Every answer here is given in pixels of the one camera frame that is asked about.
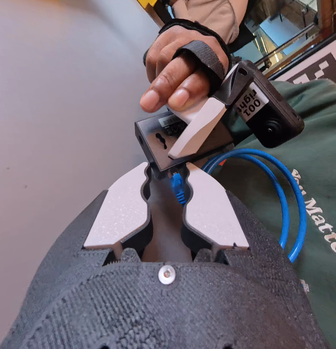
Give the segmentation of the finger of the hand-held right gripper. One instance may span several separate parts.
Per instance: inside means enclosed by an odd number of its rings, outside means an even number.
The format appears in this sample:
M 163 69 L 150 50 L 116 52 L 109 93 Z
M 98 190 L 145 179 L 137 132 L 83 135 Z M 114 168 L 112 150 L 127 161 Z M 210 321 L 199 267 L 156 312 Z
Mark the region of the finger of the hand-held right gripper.
M 167 106 L 186 128 L 168 152 L 171 159 L 180 159 L 195 154 L 226 111 L 226 105 L 217 98 L 203 98 L 192 107 L 179 112 Z

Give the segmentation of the green printed sweatshirt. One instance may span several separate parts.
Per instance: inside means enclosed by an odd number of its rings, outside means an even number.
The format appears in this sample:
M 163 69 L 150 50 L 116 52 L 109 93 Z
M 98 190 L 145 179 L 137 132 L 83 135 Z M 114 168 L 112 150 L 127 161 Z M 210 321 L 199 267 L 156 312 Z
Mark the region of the green printed sweatshirt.
M 301 188 L 307 214 L 305 244 L 294 269 L 309 287 L 314 316 L 323 335 L 336 348 L 336 84 L 328 80 L 301 85 L 274 81 L 305 122 L 303 132 L 274 148 L 264 148 L 237 114 L 229 127 L 235 149 L 258 149 L 272 155 L 292 173 Z M 287 198 L 290 230 L 286 244 L 289 253 L 295 243 L 299 216 L 297 201 L 287 179 L 266 159 L 260 159 L 277 177 Z M 227 159 L 213 176 L 231 191 L 276 239 L 282 228 L 281 206 L 275 188 L 265 172 L 244 159 Z

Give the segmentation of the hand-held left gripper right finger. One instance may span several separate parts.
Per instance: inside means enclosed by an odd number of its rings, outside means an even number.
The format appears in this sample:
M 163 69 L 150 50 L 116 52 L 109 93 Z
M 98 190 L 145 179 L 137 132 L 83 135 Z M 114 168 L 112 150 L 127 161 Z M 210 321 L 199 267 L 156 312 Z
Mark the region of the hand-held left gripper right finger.
M 186 169 L 190 197 L 183 210 L 184 244 L 191 250 L 247 250 L 249 243 L 224 187 L 190 162 Z

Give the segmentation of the person's right hand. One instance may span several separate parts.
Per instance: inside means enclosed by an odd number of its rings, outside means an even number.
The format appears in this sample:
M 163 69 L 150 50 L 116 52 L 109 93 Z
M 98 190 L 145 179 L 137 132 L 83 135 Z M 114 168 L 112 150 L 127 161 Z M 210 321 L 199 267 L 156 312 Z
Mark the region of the person's right hand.
M 183 49 L 193 41 L 205 43 L 221 63 L 221 81 L 229 68 L 227 42 L 216 29 L 186 19 L 172 19 L 160 30 L 144 57 L 150 87 L 140 99 L 141 108 L 153 113 L 164 105 L 183 111 L 220 87 L 197 57 Z

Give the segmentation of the wooden framed glass cabinet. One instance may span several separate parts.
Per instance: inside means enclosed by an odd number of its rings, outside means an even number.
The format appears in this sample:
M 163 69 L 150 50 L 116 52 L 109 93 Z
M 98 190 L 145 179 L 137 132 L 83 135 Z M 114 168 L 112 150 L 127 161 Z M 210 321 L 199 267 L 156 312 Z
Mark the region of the wooden framed glass cabinet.
M 323 0 L 257 1 L 245 20 L 253 39 L 232 55 L 270 77 L 323 40 L 324 25 L 334 27 L 333 7 Z

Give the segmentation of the white board black square print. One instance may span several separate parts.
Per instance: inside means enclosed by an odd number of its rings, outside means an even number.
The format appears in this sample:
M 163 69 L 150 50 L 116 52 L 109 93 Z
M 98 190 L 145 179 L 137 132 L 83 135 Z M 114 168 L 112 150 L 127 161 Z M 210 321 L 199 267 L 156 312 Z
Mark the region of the white board black square print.
M 306 51 L 269 79 L 293 84 L 322 79 L 336 83 L 336 36 L 327 38 Z

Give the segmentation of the black network adapter box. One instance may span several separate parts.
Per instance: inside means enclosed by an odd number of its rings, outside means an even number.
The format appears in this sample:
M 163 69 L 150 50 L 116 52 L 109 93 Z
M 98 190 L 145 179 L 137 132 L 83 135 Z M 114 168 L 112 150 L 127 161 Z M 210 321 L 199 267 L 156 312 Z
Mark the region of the black network adapter box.
M 222 151 L 233 142 L 225 125 L 219 121 L 196 154 L 171 159 L 168 152 L 188 126 L 172 112 L 167 111 L 148 119 L 136 121 L 135 135 L 157 178 L 163 178 L 173 168 L 194 163 Z

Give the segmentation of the person's right forearm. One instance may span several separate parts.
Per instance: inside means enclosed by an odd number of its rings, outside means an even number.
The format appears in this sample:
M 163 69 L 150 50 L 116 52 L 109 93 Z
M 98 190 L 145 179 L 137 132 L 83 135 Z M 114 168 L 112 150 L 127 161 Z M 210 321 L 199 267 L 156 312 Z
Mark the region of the person's right forearm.
M 187 19 L 216 32 L 227 44 L 239 35 L 248 0 L 170 0 L 175 18 Z

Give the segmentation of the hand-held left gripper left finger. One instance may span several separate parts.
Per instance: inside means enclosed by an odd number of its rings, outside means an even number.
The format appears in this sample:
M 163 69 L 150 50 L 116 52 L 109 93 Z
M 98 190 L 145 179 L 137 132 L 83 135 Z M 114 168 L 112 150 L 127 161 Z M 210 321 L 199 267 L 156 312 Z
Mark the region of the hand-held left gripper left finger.
M 153 222 L 148 199 L 152 172 L 143 162 L 120 177 L 108 189 L 83 247 L 110 249 L 120 259 L 126 248 L 139 256 L 153 238 Z

